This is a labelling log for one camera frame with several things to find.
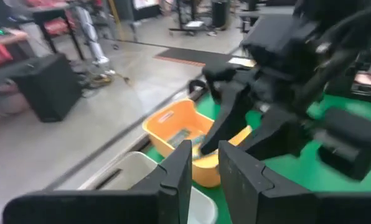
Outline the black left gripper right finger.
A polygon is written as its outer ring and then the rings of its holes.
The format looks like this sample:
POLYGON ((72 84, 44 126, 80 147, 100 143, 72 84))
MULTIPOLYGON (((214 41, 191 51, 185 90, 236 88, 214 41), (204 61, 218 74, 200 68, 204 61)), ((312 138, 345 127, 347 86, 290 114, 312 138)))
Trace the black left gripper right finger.
POLYGON ((218 147, 221 185, 233 224, 314 224, 315 196, 226 141, 218 147))

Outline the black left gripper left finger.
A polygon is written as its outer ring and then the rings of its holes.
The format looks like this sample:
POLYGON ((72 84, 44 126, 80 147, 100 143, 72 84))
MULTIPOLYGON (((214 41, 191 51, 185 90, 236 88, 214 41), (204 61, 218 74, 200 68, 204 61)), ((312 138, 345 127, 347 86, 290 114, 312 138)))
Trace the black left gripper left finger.
POLYGON ((131 224, 187 224, 192 187, 192 143, 182 141, 131 187, 138 203, 131 224))

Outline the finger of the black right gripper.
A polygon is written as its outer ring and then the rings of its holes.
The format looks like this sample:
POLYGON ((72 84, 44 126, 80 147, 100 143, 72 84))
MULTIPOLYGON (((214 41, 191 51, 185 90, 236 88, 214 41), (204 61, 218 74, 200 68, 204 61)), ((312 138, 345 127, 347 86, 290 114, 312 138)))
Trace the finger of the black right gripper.
POLYGON ((251 109, 247 90, 225 90, 222 92, 220 111, 200 145, 203 155, 218 148, 218 142, 228 141, 247 126, 245 115, 251 109))
POLYGON ((271 159, 286 154, 295 157, 312 140, 302 117, 279 107, 270 108, 238 148, 256 159, 271 159))

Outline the orange plastic bin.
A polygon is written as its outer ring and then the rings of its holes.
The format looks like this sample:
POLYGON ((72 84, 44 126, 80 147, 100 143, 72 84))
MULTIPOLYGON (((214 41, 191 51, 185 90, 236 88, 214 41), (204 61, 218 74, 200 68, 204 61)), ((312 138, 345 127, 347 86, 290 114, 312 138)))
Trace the orange plastic bin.
MULTIPOLYGON (((185 98, 155 112, 143 123, 143 129, 161 156, 167 157, 175 149, 169 143, 180 132, 180 140, 194 140, 208 133, 213 120, 197 112, 195 103, 185 98)), ((192 160, 192 179, 199 185, 212 188, 220 185, 218 152, 192 160)))

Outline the light grey plastic bin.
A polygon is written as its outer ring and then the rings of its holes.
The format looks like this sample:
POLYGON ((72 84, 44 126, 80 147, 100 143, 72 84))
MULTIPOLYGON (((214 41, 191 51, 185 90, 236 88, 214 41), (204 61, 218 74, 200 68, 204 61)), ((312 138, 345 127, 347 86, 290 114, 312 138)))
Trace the light grey plastic bin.
MULTIPOLYGON (((157 166, 157 162, 142 152, 129 152, 116 157, 81 186, 80 190, 128 190, 146 177, 157 166)), ((218 208, 216 203, 192 187, 187 224, 216 224, 218 208)))

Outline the black trash bin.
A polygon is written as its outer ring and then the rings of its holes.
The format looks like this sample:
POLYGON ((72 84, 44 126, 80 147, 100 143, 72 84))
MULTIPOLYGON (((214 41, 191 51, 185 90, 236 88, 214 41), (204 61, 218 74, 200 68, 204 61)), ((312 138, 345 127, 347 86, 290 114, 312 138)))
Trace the black trash bin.
POLYGON ((229 0, 212 0, 212 26, 225 30, 230 10, 229 0))

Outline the black floor mat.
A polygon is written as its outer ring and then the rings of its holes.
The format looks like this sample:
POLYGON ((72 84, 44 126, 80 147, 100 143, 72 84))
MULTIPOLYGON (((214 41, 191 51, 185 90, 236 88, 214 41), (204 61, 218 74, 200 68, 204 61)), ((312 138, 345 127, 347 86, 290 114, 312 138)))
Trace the black floor mat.
POLYGON ((227 62, 233 56, 229 54, 220 54, 200 50, 169 48, 168 50, 155 55, 155 57, 206 64, 215 62, 227 62))

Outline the black cabinet box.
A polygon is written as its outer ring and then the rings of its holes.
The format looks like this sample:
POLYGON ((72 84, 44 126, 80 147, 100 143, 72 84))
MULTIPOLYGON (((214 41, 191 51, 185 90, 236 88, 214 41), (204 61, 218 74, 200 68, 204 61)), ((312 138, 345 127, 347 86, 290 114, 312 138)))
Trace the black cabinet box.
POLYGON ((12 80, 43 123, 63 121, 82 96, 65 54, 26 60, 12 80))

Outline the black table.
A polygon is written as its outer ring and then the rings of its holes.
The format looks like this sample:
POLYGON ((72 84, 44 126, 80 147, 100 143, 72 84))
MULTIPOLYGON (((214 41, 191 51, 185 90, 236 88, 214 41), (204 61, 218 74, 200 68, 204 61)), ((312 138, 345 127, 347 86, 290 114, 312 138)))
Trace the black table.
POLYGON ((71 37, 72 43, 74 44, 77 51, 78 57, 81 60, 85 61, 85 57, 75 36, 75 31, 73 30, 66 13, 66 10, 70 9, 71 7, 73 7, 73 5, 71 5, 70 3, 59 3, 58 5, 53 6, 34 7, 31 9, 32 20, 39 27, 44 39, 47 41, 50 50, 53 53, 57 54, 58 51, 55 47, 55 44, 44 24, 57 18, 63 19, 68 33, 71 37))

